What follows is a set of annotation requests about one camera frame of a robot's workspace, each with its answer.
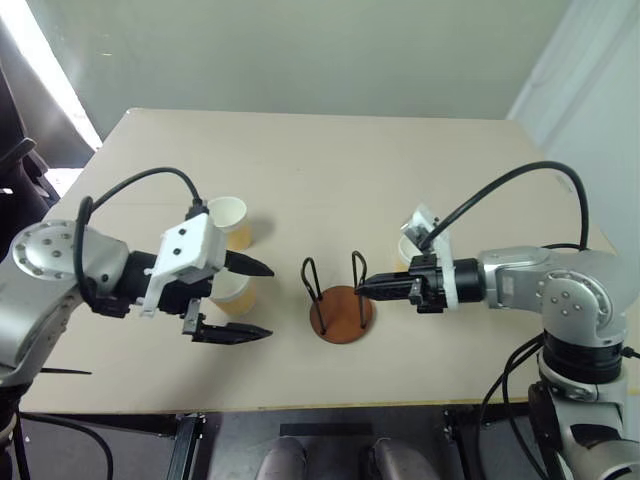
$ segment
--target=floor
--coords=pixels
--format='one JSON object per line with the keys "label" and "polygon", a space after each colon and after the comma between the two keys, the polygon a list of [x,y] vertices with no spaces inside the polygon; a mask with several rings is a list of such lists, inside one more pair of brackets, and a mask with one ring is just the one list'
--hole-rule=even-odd
{"label": "floor", "polygon": [[[523,418],[519,423],[531,441],[528,422]],[[322,431],[319,425],[326,424],[332,432]],[[358,455],[380,437],[401,439],[420,450],[442,479],[464,480],[457,448],[445,440],[443,426],[440,407],[209,414],[192,480],[254,480],[262,458],[281,432],[297,433],[307,449],[308,480],[357,479]],[[111,446],[116,480],[166,478],[171,438],[95,430]],[[105,478],[102,452],[90,438],[29,421],[24,422],[24,435],[33,480]],[[483,446],[489,479],[537,478],[504,422],[485,429]]]}

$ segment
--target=beige tabletop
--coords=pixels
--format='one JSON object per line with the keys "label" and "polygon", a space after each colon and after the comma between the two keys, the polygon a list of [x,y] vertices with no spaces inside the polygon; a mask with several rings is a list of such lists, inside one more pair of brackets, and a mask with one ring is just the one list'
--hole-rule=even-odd
{"label": "beige tabletop", "polygon": [[[477,401],[510,352],[541,331],[538,315],[484,304],[418,315],[408,302],[377,302],[365,337],[333,345],[310,327],[300,266],[313,256],[323,288],[350,284],[354,249],[370,274],[391,271],[399,228],[419,202],[442,217],[508,169],[538,160],[509,121],[132,110],[49,217],[73,219],[82,196],[95,198],[156,166],[183,169],[206,198],[243,198],[254,229],[246,253],[276,277],[256,280],[256,307],[240,321],[274,334],[239,346],[197,344],[181,335],[176,317],[141,318],[134,309],[113,319],[81,307],[47,365],[93,375],[40,375],[22,408],[141,413]],[[177,178],[156,176],[113,198],[91,224],[132,250],[155,253],[189,203]],[[454,255],[576,242],[578,218],[564,180],[532,173],[450,229]],[[611,249],[595,226],[591,246]],[[228,320],[208,300],[203,308],[208,321]],[[637,309],[630,316],[629,343],[637,347]],[[637,367],[627,367],[635,388]],[[524,397],[536,378],[530,361],[513,376],[513,396]]]}

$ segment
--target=table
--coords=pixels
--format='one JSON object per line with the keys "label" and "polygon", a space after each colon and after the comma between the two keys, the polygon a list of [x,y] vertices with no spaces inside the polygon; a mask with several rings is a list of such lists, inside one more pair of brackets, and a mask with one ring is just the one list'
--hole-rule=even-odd
{"label": "table", "polygon": [[[365,337],[333,345],[309,325],[300,266],[313,256],[322,288],[352,282],[354,249],[369,274],[391,271],[399,228],[419,202],[445,215],[503,172],[538,160],[510,121],[130,110],[49,218],[75,218],[84,195],[154,166],[183,169],[206,198],[243,198],[255,232],[246,253],[276,277],[256,280],[256,307],[241,321],[274,334],[232,347],[195,344],[176,317],[104,318],[82,306],[47,365],[93,375],[40,375],[22,408],[170,413],[478,401],[509,353],[540,332],[538,315],[483,304],[418,315],[408,302],[377,302]],[[132,250],[156,252],[189,203],[178,179],[156,176],[113,198],[91,224]],[[454,255],[576,242],[578,218],[561,176],[531,173],[450,229]],[[595,225],[590,245],[611,249]],[[208,321],[228,320],[211,302],[203,310]],[[637,347],[637,307],[630,317]],[[637,366],[625,362],[637,388]],[[536,379],[528,362],[513,376],[513,396],[525,397]]]}

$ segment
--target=paper cup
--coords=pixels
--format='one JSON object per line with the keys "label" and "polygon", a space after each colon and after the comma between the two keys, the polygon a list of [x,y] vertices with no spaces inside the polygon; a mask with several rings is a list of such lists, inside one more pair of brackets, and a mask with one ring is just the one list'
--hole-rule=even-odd
{"label": "paper cup", "polygon": [[213,277],[209,298],[228,315],[244,315],[256,303],[256,289],[251,277],[231,273],[225,268]]}
{"label": "paper cup", "polygon": [[411,265],[411,259],[416,255],[422,255],[422,252],[418,250],[411,240],[409,240],[406,235],[400,237],[398,240],[398,254],[396,257],[396,271],[397,272],[406,272],[409,270],[409,265]]}
{"label": "paper cup", "polygon": [[228,250],[244,250],[251,245],[247,205],[237,197],[218,197],[207,204],[213,224],[227,235]]}

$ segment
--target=black chair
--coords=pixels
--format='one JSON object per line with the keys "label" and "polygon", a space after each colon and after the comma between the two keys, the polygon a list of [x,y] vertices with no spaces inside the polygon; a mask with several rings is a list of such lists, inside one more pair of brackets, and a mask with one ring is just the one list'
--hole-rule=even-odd
{"label": "black chair", "polygon": [[60,197],[47,181],[47,164],[25,136],[11,90],[0,69],[0,259],[23,228],[39,222]]}

